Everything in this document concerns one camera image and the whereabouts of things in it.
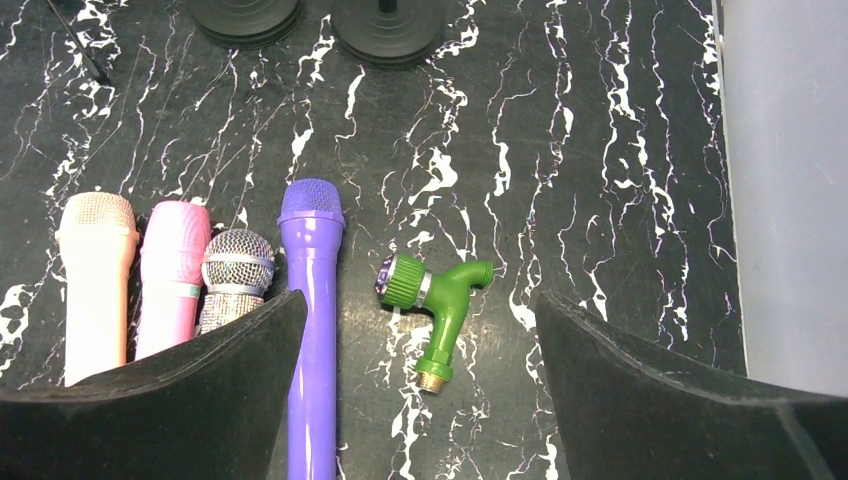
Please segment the purple microphone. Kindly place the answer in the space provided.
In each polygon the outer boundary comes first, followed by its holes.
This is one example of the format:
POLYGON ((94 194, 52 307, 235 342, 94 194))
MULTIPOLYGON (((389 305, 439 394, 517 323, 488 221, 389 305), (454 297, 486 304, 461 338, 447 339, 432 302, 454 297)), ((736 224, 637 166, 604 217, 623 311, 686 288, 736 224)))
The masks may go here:
POLYGON ((336 187, 304 178, 286 188, 277 221, 290 291, 307 319, 287 399, 287 477, 337 477, 337 261, 345 219, 336 187))

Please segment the pink microphone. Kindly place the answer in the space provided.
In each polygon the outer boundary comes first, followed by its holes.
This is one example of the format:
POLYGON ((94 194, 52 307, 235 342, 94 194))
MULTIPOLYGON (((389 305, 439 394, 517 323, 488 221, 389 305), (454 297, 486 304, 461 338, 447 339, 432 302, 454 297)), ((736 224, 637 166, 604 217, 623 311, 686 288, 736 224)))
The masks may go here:
POLYGON ((136 361, 191 339, 211 239, 205 207, 168 200, 153 209, 140 251, 141 311, 136 361))

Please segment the black round-base clip stand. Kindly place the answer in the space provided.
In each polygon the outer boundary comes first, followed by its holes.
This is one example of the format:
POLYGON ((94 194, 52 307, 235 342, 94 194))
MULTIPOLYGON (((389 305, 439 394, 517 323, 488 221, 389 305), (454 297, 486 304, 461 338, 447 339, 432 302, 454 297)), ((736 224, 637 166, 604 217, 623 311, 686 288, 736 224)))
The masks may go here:
POLYGON ((331 27, 339 48, 358 62, 407 69, 442 45, 445 6, 432 0, 335 1, 331 27))

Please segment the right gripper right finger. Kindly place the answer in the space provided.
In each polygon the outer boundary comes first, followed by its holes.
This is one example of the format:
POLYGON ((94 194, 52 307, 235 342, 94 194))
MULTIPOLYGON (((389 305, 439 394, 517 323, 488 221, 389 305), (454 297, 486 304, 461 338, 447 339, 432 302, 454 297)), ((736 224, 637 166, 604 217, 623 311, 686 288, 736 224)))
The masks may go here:
POLYGON ((843 479, 847 401, 721 371, 552 292, 537 334, 574 479, 843 479))

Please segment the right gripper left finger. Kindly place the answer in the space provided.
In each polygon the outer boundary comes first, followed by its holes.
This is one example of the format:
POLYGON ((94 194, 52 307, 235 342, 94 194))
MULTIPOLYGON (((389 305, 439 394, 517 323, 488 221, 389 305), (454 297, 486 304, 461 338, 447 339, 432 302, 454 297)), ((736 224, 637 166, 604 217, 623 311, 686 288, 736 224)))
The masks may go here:
POLYGON ((307 319, 294 291, 70 387, 1 396, 5 479, 263 479, 285 457, 307 319))

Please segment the rhinestone glitter microphone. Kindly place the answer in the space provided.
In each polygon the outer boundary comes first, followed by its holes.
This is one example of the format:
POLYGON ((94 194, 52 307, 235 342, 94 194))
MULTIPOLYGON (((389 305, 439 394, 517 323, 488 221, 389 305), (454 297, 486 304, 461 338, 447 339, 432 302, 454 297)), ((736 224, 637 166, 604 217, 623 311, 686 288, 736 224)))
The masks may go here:
POLYGON ((273 249, 261 235, 230 229, 212 238, 202 262, 206 298, 199 332, 211 332, 260 307, 274 270, 273 249))

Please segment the peach microphone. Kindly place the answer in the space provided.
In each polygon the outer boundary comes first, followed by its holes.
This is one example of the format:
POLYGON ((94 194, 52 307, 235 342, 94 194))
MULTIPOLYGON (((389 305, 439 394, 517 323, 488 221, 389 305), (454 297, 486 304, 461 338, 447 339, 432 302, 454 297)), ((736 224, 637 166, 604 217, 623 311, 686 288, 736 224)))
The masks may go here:
POLYGON ((127 199, 93 191, 68 199, 55 239, 66 278, 69 387, 126 362, 129 276, 140 234, 127 199))

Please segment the black round-base shock-mount stand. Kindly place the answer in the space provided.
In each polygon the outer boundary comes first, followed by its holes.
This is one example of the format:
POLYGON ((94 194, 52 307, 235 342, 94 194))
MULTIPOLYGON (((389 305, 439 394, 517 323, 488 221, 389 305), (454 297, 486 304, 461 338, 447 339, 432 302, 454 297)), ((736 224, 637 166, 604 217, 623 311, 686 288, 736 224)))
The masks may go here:
POLYGON ((197 30, 214 45, 259 49, 288 36, 303 13, 301 0, 189 0, 197 30))

